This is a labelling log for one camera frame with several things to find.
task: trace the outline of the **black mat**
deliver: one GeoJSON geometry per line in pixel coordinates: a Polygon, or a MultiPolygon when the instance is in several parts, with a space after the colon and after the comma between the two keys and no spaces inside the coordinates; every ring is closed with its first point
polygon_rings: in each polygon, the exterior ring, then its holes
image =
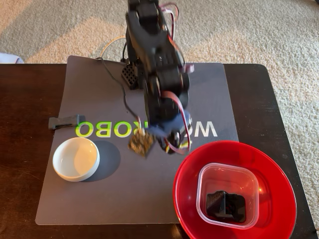
{"type": "MultiPolygon", "coordinates": [[[[121,79],[123,64],[106,62],[121,79]]],[[[127,101],[145,121],[143,92],[130,91],[127,101]]],[[[192,149],[215,140],[238,140],[224,66],[196,63],[191,74],[187,110],[193,119],[192,149]]],[[[184,156],[167,155],[156,144],[146,159],[128,149],[134,119],[123,104],[120,87],[112,81],[101,61],[70,56],[59,117],[85,115],[94,129],[88,139],[99,148],[101,159],[96,173],[83,182],[68,182],[53,169],[52,156],[63,141],[76,137],[75,128],[55,132],[46,170],[36,223],[148,224],[177,223],[172,200],[176,170],[184,156]],[[98,137],[96,124],[112,124],[110,137],[98,137]],[[117,135],[114,127],[119,126],[117,135]]],[[[85,126],[81,132],[87,132],[85,126]]]]}

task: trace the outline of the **dark wooden table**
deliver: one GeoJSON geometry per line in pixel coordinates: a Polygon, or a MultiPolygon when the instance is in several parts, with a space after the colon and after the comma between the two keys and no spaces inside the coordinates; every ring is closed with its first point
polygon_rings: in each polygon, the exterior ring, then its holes
{"type": "MultiPolygon", "coordinates": [[[[275,159],[294,189],[298,212],[291,238],[317,239],[266,68],[226,64],[225,71],[240,142],[275,159]]],[[[0,239],[188,238],[180,225],[35,223],[53,138],[48,118],[59,113],[65,72],[65,64],[0,65],[0,239]]]]}

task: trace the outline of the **floor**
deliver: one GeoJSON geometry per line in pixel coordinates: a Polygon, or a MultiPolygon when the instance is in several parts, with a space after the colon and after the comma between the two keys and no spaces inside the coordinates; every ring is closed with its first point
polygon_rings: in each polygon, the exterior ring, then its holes
{"type": "MultiPolygon", "coordinates": [[[[319,4],[315,0],[177,0],[187,61],[267,67],[319,228],[319,4]]],[[[0,52],[26,63],[97,57],[125,33],[126,0],[1,0],[0,52]]],[[[105,58],[120,60],[124,40],[105,58]]]]}

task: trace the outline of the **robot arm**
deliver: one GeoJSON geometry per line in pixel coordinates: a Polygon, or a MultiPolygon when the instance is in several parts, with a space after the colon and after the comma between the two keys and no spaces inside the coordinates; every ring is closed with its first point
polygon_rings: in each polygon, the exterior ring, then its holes
{"type": "Polygon", "coordinates": [[[173,153],[172,148],[180,147],[191,127],[191,117],[183,110],[189,89],[185,62],[171,38],[158,0],[128,0],[128,7],[127,64],[133,67],[136,83],[144,90],[148,130],[164,150],[173,153]]]}

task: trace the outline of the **clear plastic container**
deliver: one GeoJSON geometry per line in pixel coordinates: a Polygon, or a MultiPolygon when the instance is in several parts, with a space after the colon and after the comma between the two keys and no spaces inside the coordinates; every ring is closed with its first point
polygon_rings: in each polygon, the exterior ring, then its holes
{"type": "Polygon", "coordinates": [[[214,225],[248,229],[253,227],[259,216],[258,180],[246,168],[220,163],[209,163],[199,173],[196,208],[200,217],[214,225]],[[237,194],[245,198],[246,220],[243,223],[219,222],[206,213],[206,197],[209,193],[225,191],[228,194],[237,194]]]}

